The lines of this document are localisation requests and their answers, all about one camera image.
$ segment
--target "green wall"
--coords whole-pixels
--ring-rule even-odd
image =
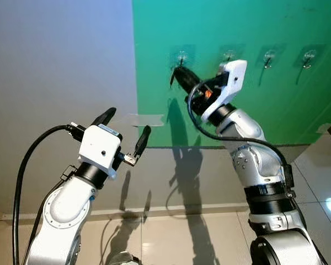
[[[196,144],[185,92],[176,82],[169,87],[181,50],[185,65],[203,79],[214,76],[228,49],[248,61],[233,104],[258,121],[274,144],[312,143],[318,128],[331,123],[331,1],[134,0],[134,35],[138,113],[164,114],[149,146]],[[303,54],[312,49],[312,67],[301,70]],[[268,50],[276,56],[263,70]],[[169,108],[173,100],[177,115]],[[187,137],[172,140],[169,115],[179,116],[173,130],[185,121]],[[198,142],[221,145],[202,136]]]

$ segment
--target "tiled floor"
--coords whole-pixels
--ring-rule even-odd
[[[331,136],[323,135],[293,164],[297,201],[309,233],[331,265]],[[104,265],[128,250],[145,265],[251,264],[256,238],[246,213],[167,216],[87,222],[78,265]],[[31,226],[20,226],[23,253]],[[11,264],[11,228],[0,222],[0,264]]]

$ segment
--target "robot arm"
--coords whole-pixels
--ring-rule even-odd
[[[134,154],[124,155],[120,152],[122,136],[106,126],[115,111],[110,108],[86,129],[71,124],[70,134],[81,141],[78,157],[81,165],[45,201],[43,224],[27,250],[25,265],[75,264],[81,247],[80,233],[98,190],[108,178],[116,177],[121,162],[134,166],[142,155],[151,128],[145,127]]]
[[[242,88],[246,65],[243,60],[221,64],[217,76],[203,82],[179,66],[171,80],[175,77],[189,94],[185,101],[190,117],[194,112],[209,121],[216,127],[217,139],[225,140],[249,204],[249,225],[257,235],[250,247],[253,264],[326,264],[294,201],[291,166],[265,143],[260,125],[230,104]]]

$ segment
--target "gray wall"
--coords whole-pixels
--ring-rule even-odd
[[[112,106],[114,120],[137,113],[131,1],[0,1],[0,211],[11,212],[19,164],[43,131],[70,121],[88,125]],[[137,128],[110,126],[131,150]],[[67,165],[77,164],[78,147],[65,132],[38,147],[22,212],[37,211]],[[126,208],[143,207],[149,191],[151,206],[164,206],[177,185],[169,205],[245,201],[225,150],[147,149],[135,168],[121,166],[94,209],[117,209],[123,187]]]

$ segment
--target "black cable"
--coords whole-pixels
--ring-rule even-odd
[[[192,90],[191,92],[189,93],[189,97],[188,97],[188,101],[187,101],[187,109],[188,109],[188,113],[189,113],[189,116],[190,116],[190,119],[191,121],[193,122],[193,124],[195,125],[195,127],[200,131],[202,132],[204,135],[206,135],[207,137],[209,138],[212,138],[214,140],[219,140],[219,141],[234,141],[234,142],[255,142],[257,144],[261,144],[261,145],[264,145],[270,149],[272,149],[277,155],[278,157],[280,158],[281,162],[282,162],[282,165],[287,165],[287,161],[286,161],[286,158],[284,157],[284,155],[280,152],[280,150],[278,150],[275,146],[273,146],[272,144],[268,143],[268,142],[265,142],[265,141],[261,141],[261,140],[258,140],[258,139],[255,139],[255,138],[241,138],[241,137],[226,137],[226,136],[217,136],[217,135],[214,135],[214,134],[211,134],[209,133],[208,131],[206,131],[205,129],[203,129],[201,127],[201,125],[196,121],[196,118],[194,117],[193,115],[193,111],[191,109],[191,101],[194,97],[194,94],[195,92],[200,88],[202,87],[203,85],[206,84],[206,82],[208,82],[209,80],[212,80],[212,79],[208,79],[208,80],[205,80],[205,81],[201,81],[200,83],[198,83]]]
[[[35,218],[34,225],[33,225],[33,228],[32,228],[31,236],[30,236],[30,238],[29,238],[28,247],[32,244],[33,239],[35,238],[35,235],[36,235],[36,233],[37,233],[37,229],[38,229],[38,225],[39,225],[40,218],[41,218],[42,213],[43,213],[43,208],[44,208],[45,201],[47,200],[47,198],[49,197],[49,195],[52,194],[52,193],[53,193],[58,187],[60,187],[63,183],[64,183],[63,180],[60,180],[58,183],[56,183],[55,186],[52,187],[52,189],[51,189],[51,190],[48,192],[48,194],[44,197],[42,203],[40,204],[40,206],[39,206],[39,210],[38,210],[38,213],[37,213],[37,216],[36,216],[36,218]]]
[[[26,169],[27,162],[32,155],[34,149],[38,146],[39,143],[44,140],[47,136],[50,134],[59,131],[59,130],[67,130],[70,128],[70,125],[59,125],[55,126],[45,133],[43,133],[41,136],[37,138],[33,142],[33,144],[29,147],[27,153],[25,154],[20,169],[18,171],[17,175],[17,181],[16,181],[16,189],[15,189],[15,197],[14,197],[14,204],[13,204],[13,223],[12,223],[12,258],[13,258],[13,264],[19,265],[19,251],[18,251],[18,222],[19,222],[19,212],[20,212],[20,199],[21,199],[21,190],[22,190],[22,182],[23,182],[23,174]]]

